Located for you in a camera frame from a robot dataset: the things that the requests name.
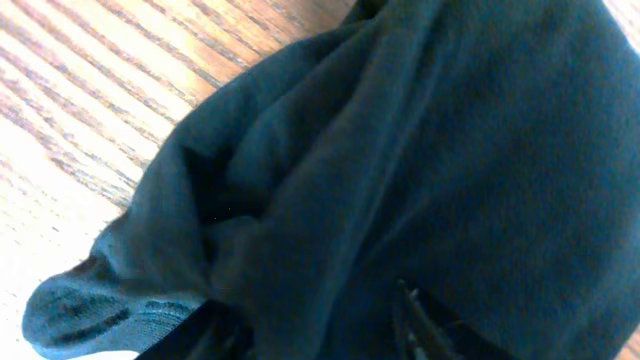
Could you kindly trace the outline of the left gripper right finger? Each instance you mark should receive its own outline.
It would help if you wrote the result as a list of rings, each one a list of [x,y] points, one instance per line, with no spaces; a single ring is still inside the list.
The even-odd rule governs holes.
[[[395,285],[392,323],[396,352],[401,360],[512,360],[513,356],[471,331],[456,344],[428,315],[419,301],[419,290],[403,280]]]

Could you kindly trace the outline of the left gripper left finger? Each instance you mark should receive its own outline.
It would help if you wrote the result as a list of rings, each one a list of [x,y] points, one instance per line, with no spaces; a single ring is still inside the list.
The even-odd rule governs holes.
[[[253,330],[232,307],[207,301],[136,360],[253,360]]]

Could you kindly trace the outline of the dark teal t-shirt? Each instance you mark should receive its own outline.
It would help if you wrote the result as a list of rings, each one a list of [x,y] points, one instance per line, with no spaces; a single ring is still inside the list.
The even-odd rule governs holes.
[[[357,2],[182,120],[22,333],[48,359],[140,355],[214,301],[253,359],[399,359],[398,280],[456,344],[624,346],[639,58],[602,2]]]

